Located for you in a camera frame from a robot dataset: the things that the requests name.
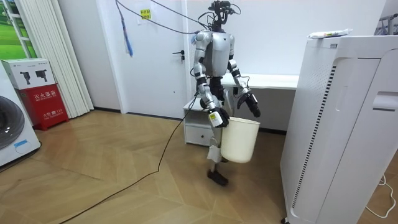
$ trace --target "white air purifier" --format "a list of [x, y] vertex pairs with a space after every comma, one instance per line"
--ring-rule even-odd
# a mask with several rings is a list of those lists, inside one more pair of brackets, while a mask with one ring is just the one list
[[309, 40], [280, 163], [290, 224], [355, 224], [398, 149], [398, 36]]

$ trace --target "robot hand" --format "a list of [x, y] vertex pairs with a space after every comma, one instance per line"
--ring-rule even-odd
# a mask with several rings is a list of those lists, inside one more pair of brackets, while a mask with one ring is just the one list
[[213, 127], [223, 128], [228, 126], [229, 115], [223, 108], [210, 109], [208, 114], [209, 114], [209, 120], [213, 125]]
[[251, 92], [245, 93], [243, 94], [240, 99], [238, 100], [238, 109], [240, 109], [241, 105], [246, 102], [246, 104], [248, 105], [250, 111], [253, 113], [253, 115], [255, 117], [260, 117], [261, 112], [259, 107], [257, 106], [258, 101], [256, 99], [256, 97], [254, 96], [254, 94], [252, 94]]

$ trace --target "fire extinguisher box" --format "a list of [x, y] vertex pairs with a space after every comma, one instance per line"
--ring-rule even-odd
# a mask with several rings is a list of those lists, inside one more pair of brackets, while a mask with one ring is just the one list
[[69, 121], [57, 84], [19, 90], [19, 94], [35, 129], [46, 131]]

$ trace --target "humanoid robot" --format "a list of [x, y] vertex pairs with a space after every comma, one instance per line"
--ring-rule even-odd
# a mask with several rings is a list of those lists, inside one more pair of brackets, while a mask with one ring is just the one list
[[228, 184], [228, 179], [218, 172], [218, 164], [226, 161], [221, 156], [221, 135], [222, 128], [227, 127], [229, 116], [234, 115], [234, 101], [229, 90], [221, 85], [221, 79], [226, 70], [232, 74], [238, 86], [240, 97], [238, 109], [246, 102], [250, 111], [255, 117], [261, 113], [257, 106], [256, 97], [248, 87], [247, 79], [240, 74], [234, 58], [235, 39], [227, 34], [221, 26], [226, 24], [228, 14], [235, 13], [228, 1], [214, 1], [209, 10], [214, 11], [216, 17], [210, 24], [208, 30], [200, 31], [196, 36], [196, 51], [193, 71], [197, 81], [200, 104], [202, 108], [208, 109], [208, 117], [213, 128], [214, 136], [210, 140], [210, 148], [207, 159], [211, 162], [207, 176], [222, 186]]

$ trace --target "white door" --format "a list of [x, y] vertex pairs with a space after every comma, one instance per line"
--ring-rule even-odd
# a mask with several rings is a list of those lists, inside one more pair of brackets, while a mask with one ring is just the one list
[[[183, 31], [182, 16], [153, 2], [120, 2], [139, 14], [141, 10], [150, 9], [152, 20]], [[157, 2], [177, 12], [182, 11], [180, 1]], [[189, 74], [185, 72], [185, 61], [182, 61], [181, 54], [173, 53], [184, 49], [184, 34], [145, 21], [119, 6], [134, 52], [130, 57], [126, 52], [121, 18], [115, 1], [98, 0], [97, 3], [119, 88], [119, 98], [125, 111], [182, 118], [182, 108], [189, 100], [186, 84]]]

